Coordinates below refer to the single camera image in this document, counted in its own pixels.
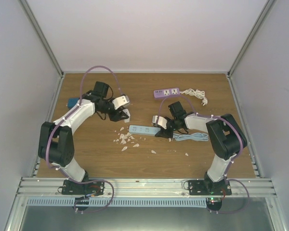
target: blue power strip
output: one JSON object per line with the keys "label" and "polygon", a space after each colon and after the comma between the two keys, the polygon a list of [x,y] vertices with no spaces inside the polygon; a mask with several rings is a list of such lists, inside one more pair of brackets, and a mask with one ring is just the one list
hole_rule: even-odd
{"label": "blue power strip", "polygon": [[129,132],[130,134],[137,135],[147,135],[155,136],[156,133],[160,131],[160,128],[148,127],[148,126],[139,126],[139,125],[130,125]]}

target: white power cord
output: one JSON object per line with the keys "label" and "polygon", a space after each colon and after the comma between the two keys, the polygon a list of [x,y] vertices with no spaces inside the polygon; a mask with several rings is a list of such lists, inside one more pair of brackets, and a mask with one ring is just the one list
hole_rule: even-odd
{"label": "white power cord", "polygon": [[180,94],[186,94],[186,95],[191,95],[191,96],[195,96],[198,99],[202,100],[202,105],[206,105],[208,104],[208,99],[205,97],[205,92],[203,90],[193,90],[193,89],[187,89],[184,91],[181,91]]}

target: blue sponge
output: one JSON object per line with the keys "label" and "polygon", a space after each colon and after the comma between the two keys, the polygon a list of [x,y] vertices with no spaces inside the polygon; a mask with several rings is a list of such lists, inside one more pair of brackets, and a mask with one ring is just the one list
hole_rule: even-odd
{"label": "blue sponge", "polygon": [[71,109],[72,107],[74,107],[77,104],[78,100],[79,100],[79,98],[69,98],[68,102],[67,102],[67,107],[69,109]]}

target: metal bracket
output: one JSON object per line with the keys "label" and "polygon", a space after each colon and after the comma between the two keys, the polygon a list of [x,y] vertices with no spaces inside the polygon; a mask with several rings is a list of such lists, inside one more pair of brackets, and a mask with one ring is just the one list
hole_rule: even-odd
{"label": "metal bracket", "polygon": [[206,189],[204,180],[189,180],[188,181],[189,194],[195,195],[208,195],[208,196],[223,196],[223,190],[226,195],[232,195],[230,183],[224,184],[218,190],[214,190],[209,193]]}
{"label": "metal bracket", "polygon": [[61,194],[62,195],[88,195],[94,194],[95,196],[104,194],[104,182],[94,182],[89,184],[76,184],[70,180],[63,181]]}

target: wooden table surface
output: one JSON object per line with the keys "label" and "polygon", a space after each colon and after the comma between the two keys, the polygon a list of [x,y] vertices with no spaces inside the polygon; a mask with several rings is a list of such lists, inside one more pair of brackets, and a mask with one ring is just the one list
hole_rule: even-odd
{"label": "wooden table surface", "polygon": [[[222,74],[117,74],[123,92],[131,105],[130,123],[102,121],[96,114],[88,118],[75,132],[75,159],[90,177],[100,178],[202,178],[211,166],[214,152],[211,143],[199,141],[172,141],[144,135],[133,135],[135,143],[125,145],[114,142],[119,133],[127,134],[129,125],[152,126],[152,116],[157,115],[161,100],[155,100],[153,90],[179,87],[204,90],[208,98],[206,106],[194,96],[187,96],[201,114],[224,115],[231,113],[239,122],[234,99],[225,75]],[[53,120],[63,116],[69,98],[79,96],[82,74],[67,74],[57,101]],[[96,81],[109,84],[119,96],[111,74],[88,74],[83,92],[94,87]],[[192,111],[182,98],[167,99],[161,116],[169,116],[168,105],[180,101],[183,108]],[[41,160],[38,177],[62,177],[60,172],[47,169]],[[248,149],[231,166],[230,178],[254,178]]]}

